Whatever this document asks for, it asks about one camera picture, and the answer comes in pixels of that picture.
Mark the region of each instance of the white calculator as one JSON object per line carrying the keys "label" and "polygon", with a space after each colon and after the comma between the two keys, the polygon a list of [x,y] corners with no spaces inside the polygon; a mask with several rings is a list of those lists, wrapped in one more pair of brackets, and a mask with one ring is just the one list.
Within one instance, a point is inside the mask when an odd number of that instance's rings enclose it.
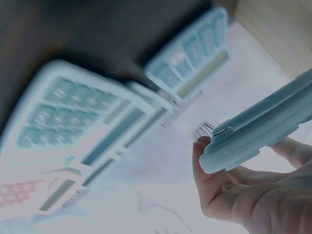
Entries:
{"label": "white calculator", "polygon": [[212,174],[231,170],[312,119],[312,69],[213,130],[199,162]]}
{"label": "white calculator", "polygon": [[123,85],[51,61],[21,96],[1,136],[0,177],[66,167],[87,174],[123,154],[172,110],[135,82]]}
{"label": "white calculator", "polygon": [[145,75],[179,102],[193,98],[230,58],[227,19],[222,7],[200,16],[146,64]]}

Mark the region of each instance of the finger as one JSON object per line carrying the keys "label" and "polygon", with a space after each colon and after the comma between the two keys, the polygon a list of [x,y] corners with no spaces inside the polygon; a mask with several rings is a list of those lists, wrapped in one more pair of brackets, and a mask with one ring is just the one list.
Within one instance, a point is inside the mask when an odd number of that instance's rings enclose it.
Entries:
{"label": "finger", "polygon": [[211,218],[238,222],[237,217],[232,214],[232,207],[239,191],[244,188],[238,189],[225,172],[206,174],[202,170],[199,157],[206,145],[201,143],[202,140],[199,141],[193,146],[193,172],[203,213]]}
{"label": "finger", "polygon": [[295,168],[303,166],[312,158],[312,146],[302,144],[289,137],[273,145],[271,148]]}
{"label": "finger", "polygon": [[218,173],[206,174],[199,164],[199,158],[204,153],[206,144],[194,142],[193,144],[193,173],[195,182],[203,182],[212,176],[217,176]]}
{"label": "finger", "polygon": [[278,182],[287,177],[288,173],[258,172],[243,166],[228,171],[229,176],[236,184],[255,185],[265,182]]}
{"label": "finger", "polygon": [[209,136],[201,136],[198,138],[197,142],[204,144],[205,146],[209,145],[211,142],[211,139]]}

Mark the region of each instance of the wooden surface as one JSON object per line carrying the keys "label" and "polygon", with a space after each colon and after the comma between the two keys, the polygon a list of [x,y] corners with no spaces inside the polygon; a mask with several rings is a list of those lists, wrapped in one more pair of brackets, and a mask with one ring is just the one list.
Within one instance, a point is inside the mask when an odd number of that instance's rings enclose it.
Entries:
{"label": "wooden surface", "polygon": [[311,0],[240,0],[235,18],[290,79],[312,68]]}
{"label": "wooden surface", "polygon": [[55,56],[157,89],[141,66],[209,7],[209,0],[0,1],[0,130],[34,72]]}

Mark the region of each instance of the skin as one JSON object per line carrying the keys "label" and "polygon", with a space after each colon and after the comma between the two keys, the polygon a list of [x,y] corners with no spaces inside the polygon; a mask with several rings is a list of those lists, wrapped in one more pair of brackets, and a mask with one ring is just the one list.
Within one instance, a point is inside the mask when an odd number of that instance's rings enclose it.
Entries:
{"label": "skin", "polygon": [[272,146],[295,171],[257,172],[238,166],[206,174],[199,157],[210,138],[193,145],[193,172],[203,213],[238,223],[250,234],[312,233],[312,146],[291,138]]}

